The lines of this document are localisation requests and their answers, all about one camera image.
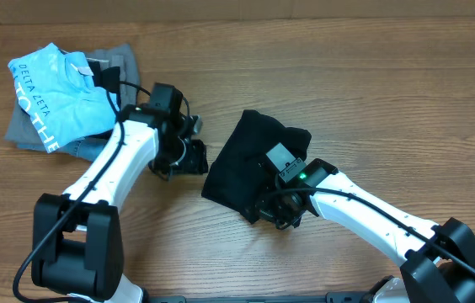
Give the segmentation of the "black t-shirt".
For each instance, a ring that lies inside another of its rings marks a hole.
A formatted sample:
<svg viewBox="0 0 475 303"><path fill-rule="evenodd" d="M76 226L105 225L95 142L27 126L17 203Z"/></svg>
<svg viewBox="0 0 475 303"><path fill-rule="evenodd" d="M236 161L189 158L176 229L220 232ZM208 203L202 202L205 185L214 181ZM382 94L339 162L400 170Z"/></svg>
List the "black t-shirt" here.
<svg viewBox="0 0 475 303"><path fill-rule="evenodd" d="M270 183L262 165L266 153L282 144L293 155L307 158L312 139L308 130L285 127L277 119L246 109L220 154L211 165L201 196L226 206L253 224L259 220L254 206Z"/></svg>

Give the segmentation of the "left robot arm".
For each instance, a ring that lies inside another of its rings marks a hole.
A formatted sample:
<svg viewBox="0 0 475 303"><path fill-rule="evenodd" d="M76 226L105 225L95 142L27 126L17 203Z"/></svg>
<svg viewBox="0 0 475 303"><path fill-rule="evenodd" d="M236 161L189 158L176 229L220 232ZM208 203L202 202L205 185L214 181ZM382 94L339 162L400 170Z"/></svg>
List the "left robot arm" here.
<svg viewBox="0 0 475 303"><path fill-rule="evenodd" d="M34 285L57 302L147 302L145 289L124 274L120 210L144 169L168 181L208 171L205 145L195 139L201 118L174 86L155 83L149 100L115 111L111 137L85 174L62 194L35 204L32 251L13 281L29 270Z"/></svg>

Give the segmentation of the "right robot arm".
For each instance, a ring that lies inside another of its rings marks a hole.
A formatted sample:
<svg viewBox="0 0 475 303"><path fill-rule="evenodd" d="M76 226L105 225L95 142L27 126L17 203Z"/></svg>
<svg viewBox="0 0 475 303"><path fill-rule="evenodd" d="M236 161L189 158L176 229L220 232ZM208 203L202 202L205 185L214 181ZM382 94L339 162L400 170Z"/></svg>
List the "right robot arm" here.
<svg viewBox="0 0 475 303"><path fill-rule="evenodd" d="M384 279L369 302L475 302L475 234L461 221L443 224L410 215L351 181L321 159L267 157L269 185L256 204L280 229L310 212L334 221L386 255L400 277Z"/></svg>

